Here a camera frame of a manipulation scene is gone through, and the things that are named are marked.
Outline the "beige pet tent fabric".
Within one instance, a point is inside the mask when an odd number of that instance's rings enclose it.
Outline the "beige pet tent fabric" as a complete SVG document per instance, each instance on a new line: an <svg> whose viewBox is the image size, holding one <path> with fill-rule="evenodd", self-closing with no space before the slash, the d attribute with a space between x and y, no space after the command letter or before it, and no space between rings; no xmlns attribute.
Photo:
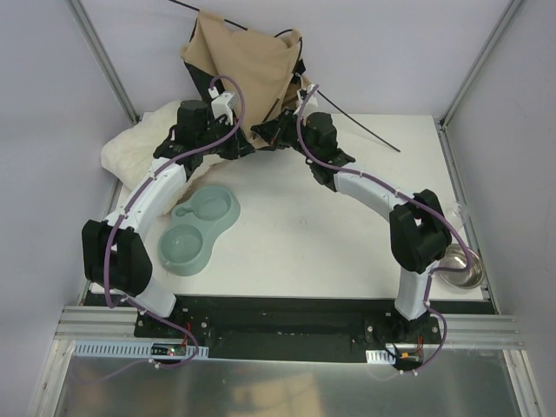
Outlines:
<svg viewBox="0 0 556 417"><path fill-rule="evenodd" d="M298 30L278 38L254 30L232 30L223 17L202 10L180 57L205 101L210 98L214 76L229 76L240 86L246 102L241 129L252 144L251 128L263 123L275 99L280 101L269 121L294 102L300 82L290 84L289 78L299 36Z"/></svg>

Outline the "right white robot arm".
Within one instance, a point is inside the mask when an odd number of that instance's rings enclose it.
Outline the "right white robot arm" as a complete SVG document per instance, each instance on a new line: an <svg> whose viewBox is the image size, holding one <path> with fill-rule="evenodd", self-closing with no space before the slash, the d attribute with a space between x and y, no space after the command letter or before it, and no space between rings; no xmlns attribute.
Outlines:
<svg viewBox="0 0 556 417"><path fill-rule="evenodd" d="M452 242L437 195L429 189L402 195L380 178L362 172L339 147L337 129L327 113L313 113L301 122L293 111L285 110L251 131L268 149L295 149L305 156L319 184L354 198L388 222L391 252L400 265L391 332L397 341L413 341L429 316L427 274Z"/></svg>

